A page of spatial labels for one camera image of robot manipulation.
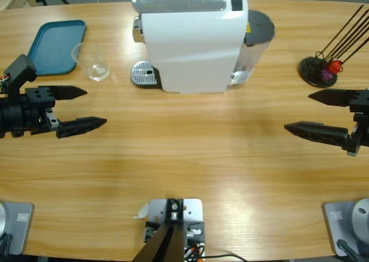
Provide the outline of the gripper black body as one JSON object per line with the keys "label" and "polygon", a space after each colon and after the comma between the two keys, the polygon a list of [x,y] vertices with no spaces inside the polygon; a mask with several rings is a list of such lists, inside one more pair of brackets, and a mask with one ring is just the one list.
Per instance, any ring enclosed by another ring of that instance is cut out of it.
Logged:
{"label": "gripper black body", "polygon": [[52,108],[55,106],[57,88],[26,88],[23,94],[1,98],[1,138],[6,133],[22,137],[56,131],[59,121]]}
{"label": "gripper black body", "polygon": [[356,123],[347,147],[347,154],[356,156],[361,146],[368,147],[368,89],[357,90],[353,95],[349,110],[354,113]]}

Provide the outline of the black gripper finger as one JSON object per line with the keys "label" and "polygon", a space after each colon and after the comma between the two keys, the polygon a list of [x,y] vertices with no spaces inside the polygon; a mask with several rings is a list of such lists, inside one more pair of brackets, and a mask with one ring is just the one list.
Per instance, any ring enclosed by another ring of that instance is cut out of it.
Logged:
{"label": "black gripper finger", "polygon": [[347,128],[326,126],[322,123],[299,121],[285,124],[284,128],[290,133],[318,143],[340,146],[347,150],[349,146],[349,134]]}
{"label": "black gripper finger", "polygon": [[58,139],[85,134],[89,131],[101,127],[107,122],[107,119],[99,117],[83,117],[72,121],[61,121],[56,130]]}
{"label": "black gripper finger", "polygon": [[347,107],[357,93],[357,90],[324,89],[311,93],[308,97],[326,105]]}
{"label": "black gripper finger", "polygon": [[71,100],[87,94],[83,89],[75,86],[45,86],[47,98],[55,100]]}

